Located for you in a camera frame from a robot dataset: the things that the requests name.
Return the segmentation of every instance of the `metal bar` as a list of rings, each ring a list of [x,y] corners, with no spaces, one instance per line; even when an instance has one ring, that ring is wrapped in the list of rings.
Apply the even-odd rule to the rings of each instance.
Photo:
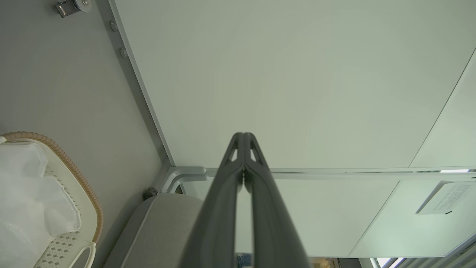
[[[476,253],[476,246],[473,245],[470,249],[468,249],[463,254],[458,256],[455,260],[453,260],[448,265],[446,265],[446,268],[458,267],[463,262],[465,262],[467,258],[472,257],[475,253]]]
[[[408,265],[407,268],[418,268],[420,267],[420,264],[426,261],[426,259],[427,258],[417,258],[410,265]]]
[[[398,260],[398,258],[391,258],[390,260],[388,260],[388,262],[386,262],[386,264],[384,266],[382,266],[382,268],[389,268],[397,260]]]
[[[446,267],[444,264],[448,264],[450,261],[453,261],[457,258],[457,256],[452,255],[452,256],[447,256],[443,258],[437,258],[438,261],[434,263],[430,268],[440,268],[440,267]]]
[[[424,263],[420,264],[419,268],[431,267],[437,261],[438,261],[438,258],[428,258]]]
[[[444,166],[444,167],[384,167],[384,168],[270,168],[272,173],[326,173],[326,172],[423,172],[423,171],[440,171],[449,169],[469,169],[476,170],[474,165],[465,166]],[[207,167],[207,171],[214,172],[217,168]]]
[[[206,169],[199,166],[171,166],[160,186],[159,193],[175,193],[177,187],[187,181],[206,181]]]
[[[157,132],[159,133],[161,142],[164,145],[165,152],[167,156],[169,157],[170,165],[175,166],[175,161],[172,157],[172,153],[170,152],[169,145],[167,144],[167,140],[165,139],[164,132],[162,131],[162,128],[160,127],[157,113],[154,111],[154,107],[152,106],[152,101],[150,100],[149,93],[145,86],[144,80],[142,79],[142,75],[140,75],[139,66],[137,65],[136,57],[134,56],[134,52],[131,49],[129,39],[127,38],[126,31],[124,29],[124,25],[122,24],[122,20],[119,16],[119,10],[117,8],[116,2],[110,0],[109,4],[111,6],[112,14],[114,15],[114,18],[116,20],[116,24],[119,28],[120,36],[122,38],[124,46],[126,47],[126,51],[129,54],[130,64],[132,65],[132,69],[134,70],[134,73],[137,77],[137,82],[139,82],[139,87],[142,90],[142,94],[144,95],[144,99],[146,101],[147,107],[149,108],[150,115],[152,116],[152,120],[154,121],[155,128],[157,128]]]
[[[389,268],[398,268],[405,258],[397,258],[397,260]]]
[[[398,268],[407,268],[414,260],[415,258],[406,258],[400,263]]]
[[[208,168],[206,175],[214,177],[215,171]],[[413,172],[322,172],[322,173],[306,173],[306,172],[272,172],[275,179],[366,179],[366,180],[471,180],[476,176],[475,172],[466,173],[413,173]]]
[[[381,268],[376,258],[370,258],[370,262],[374,268]]]
[[[474,258],[472,261],[466,263],[461,268],[474,268],[474,267],[476,267],[476,258]]]

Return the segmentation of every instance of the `perforated pattern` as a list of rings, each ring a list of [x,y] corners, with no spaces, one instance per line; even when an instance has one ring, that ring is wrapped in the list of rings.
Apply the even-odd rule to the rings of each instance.
[[[74,205],[79,210],[79,214],[81,214],[80,206],[74,200],[74,197],[71,196],[68,188],[66,188],[61,182],[61,179],[55,175],[55,172],[51,167],[46,166],[45,175],[55,177],[55,179],[64,187],[66,193],[71,197],[71,200],[73,200]],[[65,265],[62,264],[69,265],[71,263],[71,251],[74,251],[71,247],[74,245],[74,242],[78,240],[80,231],[81,229],[77,232],[65,233],[55,238],[35,264],[34,268],[58,268],[65,267]]]
[[[67,256],[70,255],[71,247],[78,236],[79,231],[66,233],[55,238],[35,264],[35,268],[58,268],[65,267],[64,264],[70,264],[71,260]]]

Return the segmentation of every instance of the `metal bracket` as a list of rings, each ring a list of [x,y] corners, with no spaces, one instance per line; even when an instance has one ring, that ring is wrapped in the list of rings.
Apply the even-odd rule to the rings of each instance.
[[[92,10],[91,0],[65,0],[55,5],[62,18],[74,14],[78,11],[88,13]]]
[[[177,187],[187,181],[206,181],[207,169],[201,166],[171,166],[159,193],[175,193]]]

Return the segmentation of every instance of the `basket handle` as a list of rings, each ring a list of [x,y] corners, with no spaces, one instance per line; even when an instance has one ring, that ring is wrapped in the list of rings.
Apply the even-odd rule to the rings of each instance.
[[[86,261],[86,265],[84,266],[84,268],[91,268],[92,266],[92,263],[94,261],[94,257],[96,255],[96,243],[94,242],[90,242],[89,245],[87,246],[84,246],[80,251],[79,253],[76,255],[76,257],[74,258],[74,260],[71,262],[71,264],[69,265],[69,268],[73,267],[73,265],[76,263],[76,261],[79,259],[79,257],[81,256],[81,254],[83,254],[83,252],[89,248],[89,256],[88,256],[88,261]]]

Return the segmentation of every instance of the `gray fabric seat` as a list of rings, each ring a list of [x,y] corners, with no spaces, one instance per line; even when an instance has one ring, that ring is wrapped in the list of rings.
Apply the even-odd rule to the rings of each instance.
[[[122,231],[104,268],[174,268],[202,201],[160,194],[144,201]]]

